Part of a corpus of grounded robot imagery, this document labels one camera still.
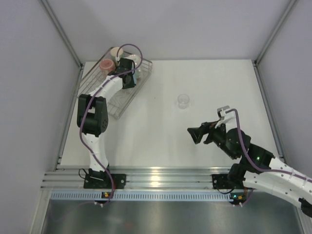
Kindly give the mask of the white mug orange inside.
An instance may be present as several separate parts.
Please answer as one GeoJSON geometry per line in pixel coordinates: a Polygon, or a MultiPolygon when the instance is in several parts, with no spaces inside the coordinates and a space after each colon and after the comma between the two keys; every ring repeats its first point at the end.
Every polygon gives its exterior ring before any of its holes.
{"type": "MultiPolygon", "coordinates": [[[[134,63],[135,63],[135,67],[138,67],[138,65],[141,62],[141,57],[139,55],[132,54],[132,55],[127,56],[126,58],[133,60],[134,63]]],[[[134,76],[136,77],[136,79],[141,79],[141,77],[142,77],[142,69],[141,69],[141,67],[139,67],[138,69],[135,70],[134,76]]]]}

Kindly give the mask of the beige ceramic mug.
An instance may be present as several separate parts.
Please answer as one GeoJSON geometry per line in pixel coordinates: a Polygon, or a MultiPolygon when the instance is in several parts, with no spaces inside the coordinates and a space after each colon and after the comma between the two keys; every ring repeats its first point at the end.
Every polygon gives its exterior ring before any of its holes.
{"type": "Polygon", "coordinates": [[[111,56],[111,60],[115,64],[118,64],[119,60],[124,57],[124,51],[120,47],[113,47],[110,50],[110,56],[111,56]]]}

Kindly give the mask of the pink cartoon mug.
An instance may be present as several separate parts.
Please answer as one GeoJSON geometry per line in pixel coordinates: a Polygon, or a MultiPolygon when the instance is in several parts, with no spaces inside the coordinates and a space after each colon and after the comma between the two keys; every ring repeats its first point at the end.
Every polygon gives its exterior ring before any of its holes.
{"type": "Polygon", "coordinates": [[[116,69],[116,66],[113,60],[106,58],[99,63],[99,68],[103,76],[106,77],[109,73],[116,69]]]}

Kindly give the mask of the clear glass cup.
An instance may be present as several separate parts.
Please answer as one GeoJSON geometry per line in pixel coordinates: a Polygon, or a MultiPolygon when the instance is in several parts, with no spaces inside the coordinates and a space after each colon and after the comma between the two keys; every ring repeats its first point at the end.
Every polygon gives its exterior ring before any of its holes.
{"type": "Polygon", "coordinates": [[[179,107],[179,109],[187,109],[189,107],[190,104],[190,98],[187,94],[181,94],[178,96],[177,98],[177,105],[179,107]]]}

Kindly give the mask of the light blue mug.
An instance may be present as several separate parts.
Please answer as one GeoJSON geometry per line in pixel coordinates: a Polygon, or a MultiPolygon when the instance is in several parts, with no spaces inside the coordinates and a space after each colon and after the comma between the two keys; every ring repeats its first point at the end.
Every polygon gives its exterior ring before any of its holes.
{"type": "Polygon", "coordinates": [[[132,76],[133,76],[133,80],[134,80],[134,84],[137,84],[137,74],[136,74],[136,63],[134,61],[132,61],[132,76]]]}

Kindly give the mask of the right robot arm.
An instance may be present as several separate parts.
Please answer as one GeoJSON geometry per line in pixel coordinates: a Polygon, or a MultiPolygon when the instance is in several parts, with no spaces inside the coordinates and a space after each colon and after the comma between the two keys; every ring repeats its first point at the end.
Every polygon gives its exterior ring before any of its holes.
{"type": "Polygon", "coordinates": [[[231,159],[239,163],[231,166],[227,182],[234,188],[251,188],[279,197],[312,215],[312,180],[285,164],[273,153],[251,143],[251,137],[237,128],[226,129],[225,124],[204,122],[200,127],[188,128],[195,144],[214,143],[231,159]]]}

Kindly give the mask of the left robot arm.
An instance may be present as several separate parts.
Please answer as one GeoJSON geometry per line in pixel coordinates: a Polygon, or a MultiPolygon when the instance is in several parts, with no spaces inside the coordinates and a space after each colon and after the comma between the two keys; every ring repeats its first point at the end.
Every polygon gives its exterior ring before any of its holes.
{"type": "Polygon", "coordinates": [[[111,176],[106,173],[109,162],[104,146],[109,121],[107,104],[118,91],[136,86],[136,69],[132,59],[121,58],[116,69],[95,90],[78,97],[79,137],[90,154],[89,169],[97,173],[94,182],[101,188],[106,188],[111,183],[111,176]]]}

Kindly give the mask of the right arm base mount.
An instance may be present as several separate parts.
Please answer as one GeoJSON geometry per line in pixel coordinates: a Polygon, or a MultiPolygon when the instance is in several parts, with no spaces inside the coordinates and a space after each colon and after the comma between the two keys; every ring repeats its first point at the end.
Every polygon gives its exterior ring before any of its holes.
{"type": "Polygon", "coordinates": [[[227,173],[212,174],[213,188],[215,190],[243,189],[245,180],[244,170],[239,164],[234,164],[227,173]]]}

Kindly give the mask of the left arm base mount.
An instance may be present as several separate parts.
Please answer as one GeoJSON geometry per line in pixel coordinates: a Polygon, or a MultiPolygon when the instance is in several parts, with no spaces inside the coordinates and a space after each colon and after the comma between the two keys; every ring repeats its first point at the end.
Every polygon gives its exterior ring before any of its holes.
{"type": "Polygon", "coordinates": [[[123,189],[126,185],[126,174],[111,174],[114,185],[112,186],[111,178],[106,172],[96,172],[92,169],[85,170],[80,168],[78,176],[84,180],[85,189],[123,189]]]}

